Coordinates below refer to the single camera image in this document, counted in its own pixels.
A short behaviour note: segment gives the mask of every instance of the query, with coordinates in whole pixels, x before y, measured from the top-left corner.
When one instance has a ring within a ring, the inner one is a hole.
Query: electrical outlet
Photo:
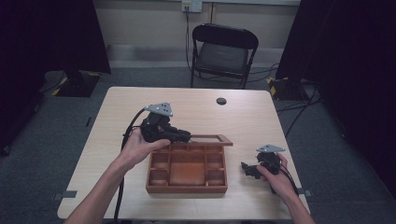
[[[202,1],[181,1],[181,11],[202,12]]]
[[[191,12],[192,1],[181,1],[181,11],[186,11],[186,8],[188,8],[189,12]]]

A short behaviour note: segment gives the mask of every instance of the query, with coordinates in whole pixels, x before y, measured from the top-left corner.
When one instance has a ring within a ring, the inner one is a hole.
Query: black curtain
[[[346,139],[396,197],[395,7],[370,0],[301,3],[276,77],[318,81]]]
[[[0,147],[44,75],[67,68],[110,74],[92,0],[0,1]]]

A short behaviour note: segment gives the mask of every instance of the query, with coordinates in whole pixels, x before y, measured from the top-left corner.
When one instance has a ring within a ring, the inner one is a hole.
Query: gray carpet
[[[43,90],[61,75],[47,73]],[[254,74],[249,80],[264,75]],[[116,68],[112,75],[101,77],[91,98],[53,97],[46,92],[38,112],[11,144],[11,154],[0,158],[0,223],[62,223],[57,217],[60,202],[53,195],[66,189],[112,86],[188,88],[190,72],[188,68]],[[195,79],[195,88],[239,89],[239,85]],[[312,88],[307,86],[307,91],[312,93]],[[247,89],[268,87],[260,80],[249,82]],[[275,101],[277,109],[293,103]],[[299,112],[279,115],[284,132]],[[302,184],[313,192],[307,200],[317,223],[396,223],[396,203],[370,164],[342,138],[323,103],[304,111],[287,140]]]

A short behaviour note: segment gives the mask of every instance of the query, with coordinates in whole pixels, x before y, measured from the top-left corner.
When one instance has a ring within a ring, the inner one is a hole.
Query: black round object
[[[216,100],[216,103],[218,103],[218,105],[225,105],[225,104],[227,104],[227,100],[224,99],[224,98],[222,98],[222,97],[219,97],[219,98]]]

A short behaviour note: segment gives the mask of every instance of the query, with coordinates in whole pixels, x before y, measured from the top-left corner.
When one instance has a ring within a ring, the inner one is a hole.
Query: person's left hand
[[[132,130],[119,157],[128,170],[134,168],[136,164],[144,160],[148,154],[156,149],[169,146],[171,142],[168,139],[160,139],[153,143],[148,143],[143,138],[140,128]]]

